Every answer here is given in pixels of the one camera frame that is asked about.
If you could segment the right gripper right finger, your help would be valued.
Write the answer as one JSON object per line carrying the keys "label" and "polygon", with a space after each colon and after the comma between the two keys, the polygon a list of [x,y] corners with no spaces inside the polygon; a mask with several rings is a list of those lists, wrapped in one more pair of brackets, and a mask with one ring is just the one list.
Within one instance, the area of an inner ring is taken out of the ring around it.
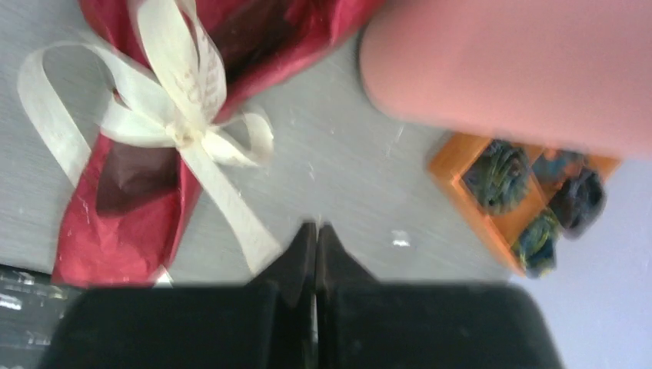
{"label": "right gripper right finger", "polygon": [[330,224],[316,256],[321,368],[560,368],[533,298],[507,283],[379,281]]}

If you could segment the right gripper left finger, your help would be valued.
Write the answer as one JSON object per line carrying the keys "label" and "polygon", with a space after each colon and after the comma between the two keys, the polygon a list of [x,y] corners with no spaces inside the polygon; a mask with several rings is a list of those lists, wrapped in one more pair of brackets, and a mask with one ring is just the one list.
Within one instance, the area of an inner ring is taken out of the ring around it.
{"label": "right gripper left finger", "polygon": [[43,368],[300,368],[317,228],[245,284],[104,287],[65,312]]}

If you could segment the red wrapping paper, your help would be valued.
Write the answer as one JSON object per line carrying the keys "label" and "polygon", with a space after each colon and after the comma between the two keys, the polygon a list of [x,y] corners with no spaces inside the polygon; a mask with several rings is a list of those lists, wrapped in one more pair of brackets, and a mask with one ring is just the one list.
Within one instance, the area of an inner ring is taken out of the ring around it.
{"label": "red wrapping paper", "polygon": [[153,282],[173,261],[201,193],[252,274],[280,244],[222,165],[259,166],[269,120],[252,95],[315,63],[377,1],[82,1],[112,74],[108,109],[75,165],[52,277],[77,286]]}

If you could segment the cream printed ribbon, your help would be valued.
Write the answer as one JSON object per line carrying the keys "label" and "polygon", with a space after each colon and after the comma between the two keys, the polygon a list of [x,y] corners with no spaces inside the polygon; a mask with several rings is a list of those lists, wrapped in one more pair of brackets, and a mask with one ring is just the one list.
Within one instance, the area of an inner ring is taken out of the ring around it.
{"label": "cream printed ribbon", "polygon": [[224,215],[252,274],[263,271],[281,245],[242,200],[222,165],[268,161],[274,136],[267,116],[242,111],[233,119],[248,131],[240,145],[214,125],[226,98],[220,52],[201,25],[193,1],[130,1],[131,24],[148,61],[140,66],[97,38],[81,46],[99,57],[115,83],[101,133],[140,148],[173,148]]}

